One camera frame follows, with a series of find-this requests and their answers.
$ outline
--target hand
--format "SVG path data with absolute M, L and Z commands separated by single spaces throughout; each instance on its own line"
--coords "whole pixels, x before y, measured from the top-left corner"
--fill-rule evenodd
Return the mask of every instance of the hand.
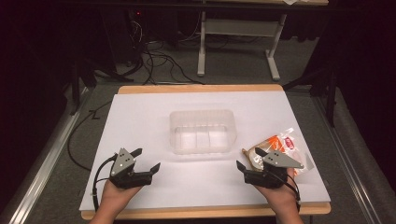
M 90 224 L 113 223 L 116 216 L 142 188 L 118 189 L 111 181 L 107 180 L 103 189 L 102 201 Z
M 288 168 L 288 175 L 291 178 L 294 178 L 293 168 Z M 288 183 L 295 187 L 290 178 L 288 178 Z M 286 185 L 283 185 L 279 189 L 266 189 L 259 186 L 254 187 L 256 187 L 256 189 L 267 199 L 280 223 L 303 223 L 297 210 L 296 195 L 289 187 Z

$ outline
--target white table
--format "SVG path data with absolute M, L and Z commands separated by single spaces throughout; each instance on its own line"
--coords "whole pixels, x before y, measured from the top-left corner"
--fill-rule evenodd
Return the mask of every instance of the white table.
M 170 113 L 197 109 L 234 112 L 237 138 L 231 152 L 182 156 L 172 152 Z M 286 94 L 278 85 L 122 87 L 107 117 L 79 208 L 81 214 L 85 219 L 94 215 L 92 181 L 99 165 L 121 147 L 130 152 L 142 147 L 135 171 L 147 171 L 158 162 L 160 171 L 118 218 L 273 216 L 260 193 L 244 183 L 235 161 L 248 167 L 242 147 L 252 147 L 290 127 L 298 135 L 301 148 L 313 160 Z M 110 166 L 105 166 L 99 178 L 108 177 Z M 330 212 L 330 197 L 316 167 L 295 180 L 301 191 L 302 215 Z M 97 186 L 99 199 L 103 184 L 104 181 Z

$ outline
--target table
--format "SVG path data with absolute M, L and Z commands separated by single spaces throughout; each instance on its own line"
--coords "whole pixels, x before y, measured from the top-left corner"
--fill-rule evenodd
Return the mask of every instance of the table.
M 271 107 L 262 112 L 269 103 Z M 172 153 L 168 139 L 170 112 L 200 108 L 234 112 L 238 136 L 230 153 L 181 157 Z M 81 202 L 81 215 L 85 219 L 94 215 L 91 190 L 98 166 L 120 147 L 130 152 L 142 147 L 142 155 L 136 158 L 137 172 L 147 171 L 157 162 L 162 165 L 152 184 L 139 191 L 118 219 L 273 216 L 260 193 L 244 183 L 235 160 L 247 164 L 242 147 L 252 147 L 264 136 L 290 126 L 300 135 L 301 146 L 311 158 L 286 94 L 278 85 L 121 87 L 108 114 Z M 99 178 L 107 177 L 108 171 L 109 167 L 105 167 Z M 315 164 L 296 181 L 302 196 L 302 215 L 330 212 L 330 197 Z M 98 186 L 99 199 L 102 187 Z
M 235 3 L 256 3 L 256 4 L 286 4 L 283 0 L 213 0 L 206 2 L 235 2 Z M 327 6 L 328 0 L 297 1 L 296 5 L 305 6 Z M 198 55 L 199 77 L 205 75 L 205 35 L 248 35 L 272 37 L 273 42 L 269 49 L 265 50 L 265 57 L 270 67 L 273 81 L 279 81 L 280 75 L 277 71 L 274 55 L 285 25 L 287 14 L 282 14 L 279 21 L 240 21 L 240 20 L 220 20 L 207 19 L 206 13 L 201 13 L 201 45 Z

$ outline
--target food package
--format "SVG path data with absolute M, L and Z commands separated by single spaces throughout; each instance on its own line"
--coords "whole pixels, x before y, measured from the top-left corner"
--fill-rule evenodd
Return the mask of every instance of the food package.
M 299 139 L 293 134 L 293 132 L 294 129 L 289 128 L 283 133 L 279 133 L 265 139 L 254 147 L 251 147 L 249 150 L 243 148 L 242 152 L 247 157 L 251 168 L 255 171 L 262 171 L 263 169 L 262 157 L 257 155 L 255 151 L 255 148 L 259 147 L 267 153 L 271 150 L 281 151 L 301 163 L 304 168 L 294 169 L 295 175 L 300 175 L 312 169 L 314 167 L 313 162 L 309 159 L 306 152 L 299 147 Z

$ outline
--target plastic tray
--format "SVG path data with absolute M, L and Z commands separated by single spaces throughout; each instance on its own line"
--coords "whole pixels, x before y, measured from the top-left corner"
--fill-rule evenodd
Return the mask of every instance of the plastic tray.
M 170 115 L 170 143 L 176 154 L 227 152 L 235 139 L 231 110 L 175 111 Z

